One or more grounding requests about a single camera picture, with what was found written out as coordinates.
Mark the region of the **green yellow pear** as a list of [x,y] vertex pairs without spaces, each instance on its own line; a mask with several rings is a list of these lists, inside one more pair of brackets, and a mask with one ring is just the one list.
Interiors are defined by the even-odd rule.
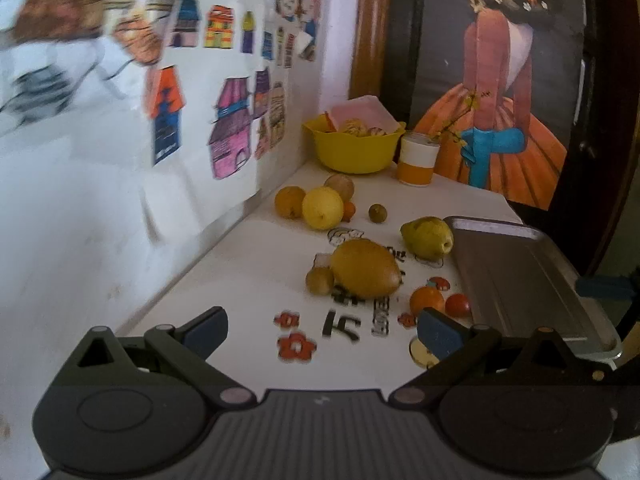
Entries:
[[454,234],[448,224],[437,217],[422,217],[403,224],[400,235],[405,248],[416,257],[437,261],[454,248]]

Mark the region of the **yellow flower twig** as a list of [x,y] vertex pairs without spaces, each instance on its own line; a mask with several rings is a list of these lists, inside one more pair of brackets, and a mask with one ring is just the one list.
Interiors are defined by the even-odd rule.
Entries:
[[434,122],[428,136],[443,144],[445,141],[458,148],[470,150],[475,133],[474,116],[480,109],[480,94],[459,84],[448,91],[431,108]]

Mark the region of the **small brown passion fruit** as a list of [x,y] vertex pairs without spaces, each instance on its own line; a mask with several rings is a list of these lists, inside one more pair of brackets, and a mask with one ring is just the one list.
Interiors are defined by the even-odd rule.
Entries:
[[381,224],[386,221],[388,213],[382,204],[373,204],[368,210],[368,215],[371,222]]

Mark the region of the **girl painting poster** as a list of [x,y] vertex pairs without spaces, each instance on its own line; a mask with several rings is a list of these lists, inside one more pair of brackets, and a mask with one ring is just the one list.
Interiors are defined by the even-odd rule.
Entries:
[[440,144],[435,171],[546,210],[580,93],[584,0],[424,0],[411,119],[463,84],[480,94],[472,148]]

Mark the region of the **tan round fruit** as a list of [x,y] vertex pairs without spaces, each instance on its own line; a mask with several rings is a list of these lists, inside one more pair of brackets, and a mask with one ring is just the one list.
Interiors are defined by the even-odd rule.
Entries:
[[354,182],[346,174],[332,174],[324,181],[323,185],[337,192],[344,203],[350,202],[355,193]]

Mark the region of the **dull orange fruit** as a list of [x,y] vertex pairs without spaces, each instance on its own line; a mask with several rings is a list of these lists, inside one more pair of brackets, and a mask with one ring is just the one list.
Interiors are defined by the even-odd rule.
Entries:
[[303,201],[306,191],[299,186],[281,188],[274,196],[274,209],[279,217],[297,220],[303,215]]

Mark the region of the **small orange kumquat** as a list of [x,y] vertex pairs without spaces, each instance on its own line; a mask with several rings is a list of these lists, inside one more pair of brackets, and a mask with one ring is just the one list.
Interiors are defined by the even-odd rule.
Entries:
[[356,206],[352,202],[344,203],[344,211],[343,211],[343,222],[349,222],[352,220],[352,217],[356,214]]

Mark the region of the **yellow lemon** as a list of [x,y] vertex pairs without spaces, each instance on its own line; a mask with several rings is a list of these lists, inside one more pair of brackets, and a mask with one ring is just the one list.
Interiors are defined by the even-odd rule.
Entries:
[[309,191],[302,203],[306,225],[316,231],[327,231],[341,223],[344,214],[343,200],[333,188],[320,186]]

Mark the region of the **metal tray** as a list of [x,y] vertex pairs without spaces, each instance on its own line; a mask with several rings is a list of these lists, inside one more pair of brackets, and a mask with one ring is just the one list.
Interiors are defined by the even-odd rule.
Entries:
[[550,238],[530,226],[451,216],[451,257],[476,324],[507,337],[556,330],[576,356],[614,360],[623,350],[598,300],[579,296],[578,273]]

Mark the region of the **yellow plastic bowl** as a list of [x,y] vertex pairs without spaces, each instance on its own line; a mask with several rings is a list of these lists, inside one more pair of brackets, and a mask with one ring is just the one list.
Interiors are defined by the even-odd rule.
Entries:
[[325,114],[304,122],[303,130],[314,142],[314,152],[323,166],[341,174],[375,174],[392,164],[406,124],[386,136],[352,136],[331,131]]

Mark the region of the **small brown kiwi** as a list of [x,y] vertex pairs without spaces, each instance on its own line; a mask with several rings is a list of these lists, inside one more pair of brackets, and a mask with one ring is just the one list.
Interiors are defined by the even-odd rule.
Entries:
[[314,296],[329,296],[334,289],[334,275],[327,266],[315,266],[306,274],[305,283]]

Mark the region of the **large brown mango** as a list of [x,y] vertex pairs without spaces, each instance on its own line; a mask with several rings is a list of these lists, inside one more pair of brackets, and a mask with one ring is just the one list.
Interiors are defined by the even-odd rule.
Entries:
[[346,240],[330,258],[334,281],[363,300],[390,296],[401,284],[392,253],[367,238]]

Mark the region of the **pink cloth in bowl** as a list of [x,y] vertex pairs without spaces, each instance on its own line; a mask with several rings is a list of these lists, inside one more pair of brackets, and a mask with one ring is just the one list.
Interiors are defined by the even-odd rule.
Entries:
[[376,96],[360,96],[336,104],[326,111],[326,118],[336,130],[351,119],[358,119],[368,129],[379,128],[386,133],[393,133],[399,128],[398,122]]

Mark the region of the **orange tangerine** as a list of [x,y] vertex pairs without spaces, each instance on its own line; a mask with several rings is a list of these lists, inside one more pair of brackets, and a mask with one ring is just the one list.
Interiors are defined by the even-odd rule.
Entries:
[[418,316],[424,309],[432,308],[436,311],[446,312],[446,301],[442,293],[432,286],[417,288],[410,296],[409,308],[414,316]]

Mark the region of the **red cherry tomato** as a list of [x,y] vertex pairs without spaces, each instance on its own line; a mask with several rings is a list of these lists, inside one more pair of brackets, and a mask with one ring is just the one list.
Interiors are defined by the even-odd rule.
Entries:
[[469,318],[471,316],[470,300],[461,292],[452,294],[446,299],[445,310],[450,318]]

